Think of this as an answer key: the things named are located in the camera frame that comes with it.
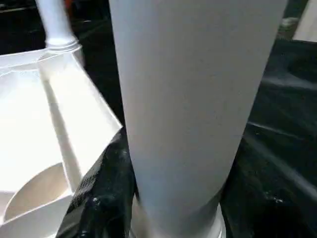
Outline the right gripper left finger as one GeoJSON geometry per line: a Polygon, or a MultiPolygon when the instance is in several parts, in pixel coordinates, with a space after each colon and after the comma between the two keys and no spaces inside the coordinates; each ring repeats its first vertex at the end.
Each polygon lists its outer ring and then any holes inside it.
{"type": "Polygon", "coordinates": [[[81,180],[56,237],[129,237],[135,192],[127,134],[121,128],[81,180]]]}

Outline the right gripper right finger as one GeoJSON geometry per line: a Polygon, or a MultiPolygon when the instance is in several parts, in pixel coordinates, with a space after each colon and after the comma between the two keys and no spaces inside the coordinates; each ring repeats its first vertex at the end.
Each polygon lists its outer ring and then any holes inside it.
{"type": "Polygon", "coordinates": [[[223,189],[221,208],[229,238],[308,238],[298,206],[279,189],[272,165],[239,149],[223,189]]]}

